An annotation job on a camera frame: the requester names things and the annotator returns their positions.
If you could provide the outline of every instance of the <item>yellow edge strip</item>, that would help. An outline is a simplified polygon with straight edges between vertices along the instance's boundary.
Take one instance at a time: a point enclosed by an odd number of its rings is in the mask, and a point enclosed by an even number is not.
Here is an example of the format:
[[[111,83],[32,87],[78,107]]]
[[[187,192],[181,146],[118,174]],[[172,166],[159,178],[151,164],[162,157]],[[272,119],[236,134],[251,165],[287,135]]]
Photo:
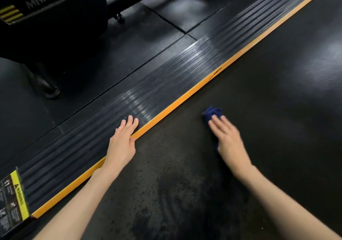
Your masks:
[[[15,14],[15,13],[18,13],[18,12],[19,12],[19,10],[18,10],[18,9],[15,9],[15,10],[9,12],[9,13],[6,13],[6,14],[2,15],[0,18],[1,18],[1,19],[4,19],[4,18],[6,18],[6,17],[8,17],[8,16],[11,16],[11,15],[13,15],[13,14]]]
[[[197,92],[200,88],[202,88],[205,84],[207,84],[210,80],[216,77],[220,72],[222,72],[225,68],[231,65],[234,61],[236,61],[239,57],[241,57],[244,53],[246,53],[250,48],[264,39],[267,35],[269,35],[272,31],[274,31],[277,27],[283,24],[286,20],[292,17],[295,13],[297,13],[300,9],[302,9],[306,4],[308,4],[311,0],[305,0],[296,6],[293,10],[291,10],[288,14],[286,14],[283,18],[281,18],[274,25],[269,27],[265,32],[260,34],[257,38],[247,44],[243,49],[241,49],[237,54],[227,60],[224,64],[222,64],[219,68],[214,70],[211,74],[209,74],[206,78],[197,83],[194,87],[192,87],[189,91],[187,91],[184,95],[178,98],[175,102],[173,102],[170,106],[164,109],[161,113],[159,113],[156,117],[154,117],[150,122],[140,128],[137,132],[135,132],[132,137],[138,139],[144,133],[146,133],[149,129],[151,129],[154,125],[156,125],[159,121],[161,121],[164,117],[166,117],[169,113],[171,113],[174,109],[176,109],[180,104],[186,101],[190,96],[192,96],[195,92]],[[80,177],[74,180],[71,184],[66,186],[62,191],[60,191],[57,195],[55,195],[52,199],[50,199],[47,203],[42,205],[39,209],[32,213],[32,216],[38,218],[43,215],[46,211],[52,208],[55,204],[57,204],[61,199],[63,199],[66,195],[68,195],[71,191],[77,188],[81,183],[83,183],[86,179],[88,179],[95,170],[100,168],[105,161],[105,157],[97,162],[93,167],[83,173]]]
[[[12,178],[12,182],[14,186],[15,195],[18,200],[19,210],[20,210],[22,219],[24,221],[25,219],[29,217],[29,213],[28,213],[28,208],[27,208],[26,201],[24,198],[24,192],[20,185],[19,176],[16,170],[11,173],[11,178]]]
[[[1,9],[1,10],[0,10],[0,14],[4,13],[4,12],[10,10],[10,9],[14,9],[14,8],[15,8],[15,6],[13,6],[13,5],[8,6],[8,7],[4,8],[4,9]]]
[[[5,19],[4,21],[5,21],[6,23],[9,23],[9,22],[11,22],[11,21],[13,21],[13,20],[15,20],[15,19],[17,19],[17,18],[19,18],[19,17],[22,17],[22,16],[23,16],[23,14],[22,14],[22,13],[19,13],[19,14],[13,16],[13,17],[10,17],[10,18]]]

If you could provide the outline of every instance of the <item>yellow warning sticker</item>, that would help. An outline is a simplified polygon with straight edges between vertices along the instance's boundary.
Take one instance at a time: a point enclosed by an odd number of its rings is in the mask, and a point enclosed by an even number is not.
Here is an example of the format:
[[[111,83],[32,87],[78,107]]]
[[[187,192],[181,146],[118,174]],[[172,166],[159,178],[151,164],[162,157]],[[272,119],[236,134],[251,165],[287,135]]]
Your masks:
[[[21,213],[22,219],[24,221],[25,219],[27,219],[30,216],[30,214],[28,212],[27,204],[26,204],[25,197],[24,197],[23,188],[20,185],[19,176],[18,176],[18,173],[16,170],[11,173],[11,179],[13,182],[15,195],[17,197],[17,201],[19,204],[20,213]]]

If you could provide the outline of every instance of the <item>left hand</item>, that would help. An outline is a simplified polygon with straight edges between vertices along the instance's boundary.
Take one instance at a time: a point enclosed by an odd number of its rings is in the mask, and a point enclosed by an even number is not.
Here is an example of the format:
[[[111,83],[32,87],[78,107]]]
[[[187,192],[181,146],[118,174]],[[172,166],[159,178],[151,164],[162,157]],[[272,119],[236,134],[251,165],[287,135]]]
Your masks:
[[[106,173],[113,173],[116,176],[129,163],[135,154],[135,139],[131,138],[134,130],[139,124],[136,118],[128,116],[128,121],[122,120],[119,128],[115,130],[115,134],[109,141],[106,160],[102,166],[102,170]]]

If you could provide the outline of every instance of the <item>treadmill belt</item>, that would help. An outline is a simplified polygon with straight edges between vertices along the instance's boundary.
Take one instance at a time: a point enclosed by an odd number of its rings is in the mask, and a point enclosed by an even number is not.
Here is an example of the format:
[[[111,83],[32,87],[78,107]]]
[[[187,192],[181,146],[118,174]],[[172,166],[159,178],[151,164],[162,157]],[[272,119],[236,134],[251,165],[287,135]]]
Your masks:
[[[83,238],[270,234],[264,222],[239,226],[239,210],[260,214],[245,210],[246,192],[214,151],[208,106],[223,108],[264,175],[341,234],[341,23],[340,0],[313,0],[151,128]]]

